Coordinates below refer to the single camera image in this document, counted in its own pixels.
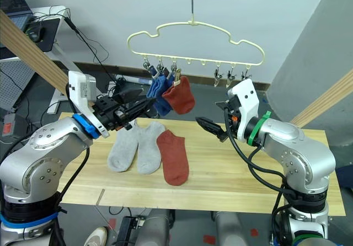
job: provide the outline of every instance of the mouse pad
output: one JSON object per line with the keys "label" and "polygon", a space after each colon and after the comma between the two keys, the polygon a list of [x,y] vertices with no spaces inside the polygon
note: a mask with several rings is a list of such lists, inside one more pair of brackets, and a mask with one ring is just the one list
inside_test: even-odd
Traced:
{"label": "mouse pad", "polygon": [[[45,28],[44,34],[43,34],[43,39],[35,43],[37,47],[40,48],[41,51],[43,52],[49,52],[51,51],[57,28],[59,26],[60,19],[48,19],[44,20],[42,22],[36,22],[36,23],[31,23],[31,26],[39,26],[40,23],[42,24],[42,27]],[[6,47],[1,47],[0,49],[0,59],[3,60],[5,58],[11,58],[11,57],[17,57],[14,53],[12,53],[10,50],[8,50]]]}

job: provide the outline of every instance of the green ring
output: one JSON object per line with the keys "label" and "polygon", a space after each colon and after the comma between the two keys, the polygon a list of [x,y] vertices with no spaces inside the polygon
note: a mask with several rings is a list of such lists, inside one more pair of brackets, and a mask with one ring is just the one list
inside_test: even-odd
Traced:
{"label": "green ring", "polygon": [[301,239],[308,239],[308,238],[322,238],[322,236],[317,234],[302,234],[293,240],[292,245],[294,245],[296,242],[298,242]]}
{"label": "green ring", "polygon": [[250,137],[248,139],[248,145],[252,146],[253,145],[253,141],[255,136],[257,135],[257,133],[259,132],[260,128],[262,127],[263,123],[270,118],[271,115],[271,111],[267,111],[266,114],[263,115],[263,117],[258,121],[258,123],[256,124],[256,126],[254,127],[252,133],[250,134]]}

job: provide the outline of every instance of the blue sock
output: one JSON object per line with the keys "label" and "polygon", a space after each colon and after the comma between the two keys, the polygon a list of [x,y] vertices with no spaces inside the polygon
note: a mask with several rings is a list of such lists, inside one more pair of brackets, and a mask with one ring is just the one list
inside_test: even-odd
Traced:
{"label": "blue sock", "polygon": [[149,90],[146,94],[146,97],[147,98],[154,98],[154,94],[156,92],[156,88],[158,87],[158,82],[152,78],[152,84],[151,86],[149,87]]}
{"label": "blue sock", "polygon": [[170,88],[170,86],[173,85],[173,81],[174,81],[174,75],[170,75],[169,79],[167,79],[167,84],[168,84],[168,88]]}
{"label": "blue sock", "polygon": [[166,77],[160,76],[158,77],[157,82],[159,83],[158,88],[156,89],[156,92],[154,94],[154,97],[157,98],[157,102],[164,108],[166,108],[169,111],[172,110],[172,107],[170,106],[170,104],[162,97],[162,94],[168,90],[169,86],[167,83],[167,79]]}
{"label": "blue sock", "polygon": [[153,104],[153,107],[154,107],[154,108],[157,110],[157,112],[158,112],[160,115],[162,115],[162,116],[164,116],[164,115],[166,115],[167,113],[170,112],[170,110],[168,110],[168,109],[164,108],[162,105],[160,105],[159,102],[155,102],[155,103]]}

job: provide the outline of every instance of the orange label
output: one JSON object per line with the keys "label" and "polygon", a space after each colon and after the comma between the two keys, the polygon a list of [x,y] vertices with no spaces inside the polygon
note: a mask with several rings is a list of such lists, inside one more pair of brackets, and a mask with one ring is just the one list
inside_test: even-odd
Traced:
{"label": "orange label", "polygon": [[11,123],[4,124],[3,134],[9,134],[11,132]]}

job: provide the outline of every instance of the shoe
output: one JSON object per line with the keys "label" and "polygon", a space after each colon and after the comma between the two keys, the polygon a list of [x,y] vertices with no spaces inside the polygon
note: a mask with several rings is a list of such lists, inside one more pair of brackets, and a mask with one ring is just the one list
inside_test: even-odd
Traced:
{"label": "shoe", "polygon": [[108,230],[105,227],[96,228],[88,237],[84,246],[105,246]]}

